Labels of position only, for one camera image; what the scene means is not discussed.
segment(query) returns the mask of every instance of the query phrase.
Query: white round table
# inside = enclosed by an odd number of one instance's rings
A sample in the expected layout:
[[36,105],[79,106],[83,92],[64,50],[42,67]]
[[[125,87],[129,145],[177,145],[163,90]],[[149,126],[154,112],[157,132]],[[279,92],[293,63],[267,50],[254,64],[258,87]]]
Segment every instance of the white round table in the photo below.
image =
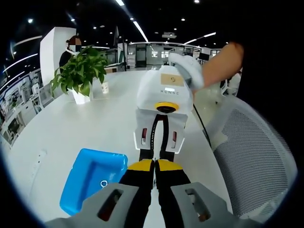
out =
[[[60,208],[59,201],[82,148],[123,153],[128,157],[128,165],[138,161],[139,151],[135,149],[133,139],[136,94],[145,73],[108,74],[106,80],[110,90],[106,95],[102,94],[99,81],[94,81],[94,100],[83,105],[76,105],[70,95],[62,95],[20,134],[7,157],[8,169],[25,203],[40,220],[69,216]],[[156,157],[159,157],[162,130],[162,124],[159,124],[155,133]],[[174,161],[184,168],[192,182],[204,184],[224,199],[228,210],[232,211],[217,161],[192,114],[186,124],[184,145]],[[145,227],[155,227],[155,214],[158,218],[161,215],[155,194],[152,193]]]

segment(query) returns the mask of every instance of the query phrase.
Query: blue tray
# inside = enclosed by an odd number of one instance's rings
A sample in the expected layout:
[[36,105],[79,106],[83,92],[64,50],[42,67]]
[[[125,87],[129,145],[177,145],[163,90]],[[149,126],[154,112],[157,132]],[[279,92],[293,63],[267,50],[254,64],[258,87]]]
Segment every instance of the blue tray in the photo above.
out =
[[80,212],[82,202],[107,183],[119,182],[127,170],[124,154],[82,149],[63,189],[60,207],[69,215]]

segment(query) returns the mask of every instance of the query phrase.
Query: small ring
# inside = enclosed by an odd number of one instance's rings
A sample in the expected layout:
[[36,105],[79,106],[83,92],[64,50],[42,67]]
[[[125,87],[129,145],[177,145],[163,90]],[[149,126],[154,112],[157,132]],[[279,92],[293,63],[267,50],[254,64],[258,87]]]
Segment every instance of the small ring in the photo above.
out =
[[102,187],[102,188],[104,188],[105,186],[107,186],[108,185],[108,182],[106,181],[106,180],[102,180],[101,182],[100,182],[100,186]]

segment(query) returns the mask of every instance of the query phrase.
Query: green leaves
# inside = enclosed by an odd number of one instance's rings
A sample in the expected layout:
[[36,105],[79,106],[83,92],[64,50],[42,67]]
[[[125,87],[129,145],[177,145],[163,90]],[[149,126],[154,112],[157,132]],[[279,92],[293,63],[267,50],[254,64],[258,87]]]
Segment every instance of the green leaves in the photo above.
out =
[[99,81],[100,81],[101,84],[104,82],[104,79],[105,79],[105,76],[103,74],[101,74],[99,76]]
[[88,81],[82,84],[82,86],[80,87],[80,93],[84,96],[90,95],[90,85]]
[[67,89],[74,89],[77,93],[89,96],[89,85],[93,83],[94,77],[103,83],[106,74],[104,67],[107,64],[107,59],[97,49],[85,47],[77,56],[71,56],[64,66],[56,69],[54,78],[50,81],[52,92],[60,86],[65,94]]
[[75,90],[76,93],[78,93],[79,86],[77,82],[74,82],[73,89]]
[[64,92],[65,94],[67,94],[67,85],[65,83],[61,83],[61,90],[62,92]]

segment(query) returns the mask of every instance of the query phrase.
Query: white cup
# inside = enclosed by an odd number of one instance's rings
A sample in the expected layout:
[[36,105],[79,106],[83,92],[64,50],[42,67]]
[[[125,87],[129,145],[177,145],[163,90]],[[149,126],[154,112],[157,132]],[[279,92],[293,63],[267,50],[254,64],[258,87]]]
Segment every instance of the white cup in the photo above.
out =
[[108,82],[103,82],[101,84],[101,89],[103,91],[103,94],[107,94],[109,92],[109,83]]

